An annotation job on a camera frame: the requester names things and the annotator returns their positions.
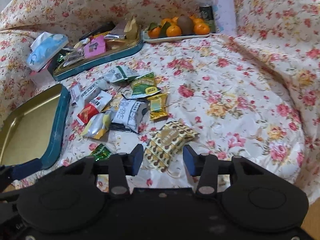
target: open tin container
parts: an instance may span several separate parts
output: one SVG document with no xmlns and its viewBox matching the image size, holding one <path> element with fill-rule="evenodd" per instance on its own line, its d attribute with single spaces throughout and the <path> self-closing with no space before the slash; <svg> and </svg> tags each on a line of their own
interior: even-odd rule
<svg viewBox="0 0 320 240">
<path fill-rule="evenodd" d="M 91 69 L 95 66 L 136 54 L 143 47 L 141 29 L 140 27 L 138 28 L 138 35 L 135 40 L 117 39 L 115 41 L 107 41 L 107 43 L 111 49 L 106 51 L 105 53 L 102 53 L 95 57 L 84 59 L 80 62 L 66 67 L 63 66 L 64 62 L 61 63 L 54 70 L 52 74 L 53 78 L 56 81 L 61 81 L 68 77 L 77 75 L 85 70 Z"/>
<path fill-rule="evenodd" d="M 15 109 L 0 131 L 0 166 L 12 179 L 48 169 L 60 156 L 70 93 L 57 84 Z"/>
</svg>

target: yellow snack package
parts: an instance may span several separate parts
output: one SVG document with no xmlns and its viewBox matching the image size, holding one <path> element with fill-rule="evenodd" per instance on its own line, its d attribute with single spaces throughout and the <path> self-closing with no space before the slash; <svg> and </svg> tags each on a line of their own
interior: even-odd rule
<svg viewBox="0 0 320 240">
<path fill-rule="evenodd" d="M 185 124 L 177 121 L 167 122 L 148 142 L 144 157 L 151 166 L 165 172 L 169 167 L 171 158 L 197 134 L 196 131 Z"/>
<path fill-rule="evenodd" d="M 165 109 L 165 104 L 167 102 L 168 94 L 158 94 L 155 96 L 148 97 L 147 100 L 150 101 L 150 120 L 159 119 L 162 117 L 167 117 L 168 113 Z"/>
</svg>

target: white tray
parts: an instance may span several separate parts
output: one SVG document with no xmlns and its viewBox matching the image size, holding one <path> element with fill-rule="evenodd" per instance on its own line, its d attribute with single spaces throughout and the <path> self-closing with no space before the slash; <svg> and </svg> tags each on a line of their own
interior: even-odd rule
<svg viewBox="0 0 320 240">
<path fill-rule="evenodd" d="M 177 37 L 167 37 L 167 38 L 158 38 L 158 39 L 150 39 L 148 33 L 144 32 L 142 35 L 142 39 L 148 43 L 159 43 L 159 42 L 170 42 L 170 41 L 181 41 L 184 39 L 192 39 L 192 38 L 206 38 L 209 37 L 209 34 L 206 35 L 189 35 L 189 36 L 177 36 Z"/>
</svg>

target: brown patterned snack package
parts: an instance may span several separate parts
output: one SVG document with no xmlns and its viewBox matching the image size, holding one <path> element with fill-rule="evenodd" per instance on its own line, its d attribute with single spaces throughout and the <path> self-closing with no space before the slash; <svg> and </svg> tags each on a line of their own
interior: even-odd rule
<svg viewBox="0 0 320 240">
<path fill-rule="evenodd" d="M 152 136 L 144 151 L 144 157 L 153 167 L 165 172 L 171 158 L 197 134 L 185 124 L 170 121 Z"/>
</svg>

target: green snack package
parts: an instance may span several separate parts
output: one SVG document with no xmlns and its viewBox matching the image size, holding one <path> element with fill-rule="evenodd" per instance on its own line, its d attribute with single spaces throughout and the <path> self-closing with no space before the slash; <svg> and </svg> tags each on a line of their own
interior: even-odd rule
<svg viewBox="0 0 320 240">
<path fill-rule="evenodd" d="M 95 161 L 108 159 L 112 153 L 111 151 L 105 147 L 102 143 L 100 143 L 91 153 L 94 156 Z"/>
<path fill-rule="evenodd" d="M 103 75 L 103 78 L 111 83 L 131 81 L 138 77 L 139 74 L 134 70 L 131 70 L 127 66 L 116 66 L 111 69 L 107 74 Z"/>
<path fill-rule="evenodd" d="M 156 85 L 153 72 L 135 78 L 130 84 L 132 89 L 131 99 L 145 98 L 160 92 L 160 88 L 157 88 Z"/>
</svg>

